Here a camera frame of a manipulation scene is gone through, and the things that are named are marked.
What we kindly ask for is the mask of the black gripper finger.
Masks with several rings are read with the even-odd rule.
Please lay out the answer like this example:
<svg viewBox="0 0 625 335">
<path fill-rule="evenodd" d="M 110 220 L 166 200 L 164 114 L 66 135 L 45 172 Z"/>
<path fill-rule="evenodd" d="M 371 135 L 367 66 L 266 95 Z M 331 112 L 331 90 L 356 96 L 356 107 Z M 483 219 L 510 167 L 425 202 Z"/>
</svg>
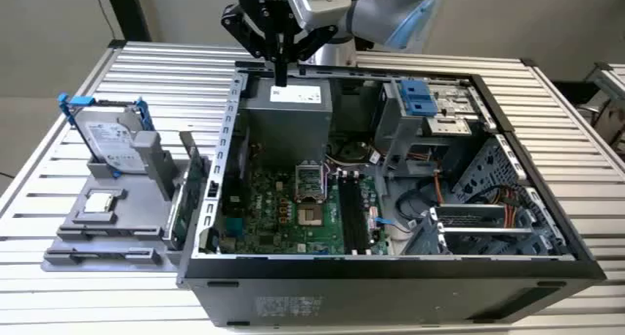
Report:
<svg viewBox="0 0 625 335">
<path fill-rule="evenodd" d="M 280 86 L 286 86 L 288 64 L 307 60 L 337 32 L 336 25 L 315 28 L 295 42 L 295 28 L 289 25 L 282 34 L 280 52 Z"/>
<path fill-rule="evenodd" d="M 256 33 L 245 21 L 245 13 L 241 6 L 230 4 L 224 8 L 221 26 L 236 39 L 241 47 L 254 58 L 262 58 L 273 65 L 273 84 L 281 85 L 281 52 L 278 34 L 273 27 L 272 18 L 265 8 L 260 10 L 260 31 Z"/>
</svg>

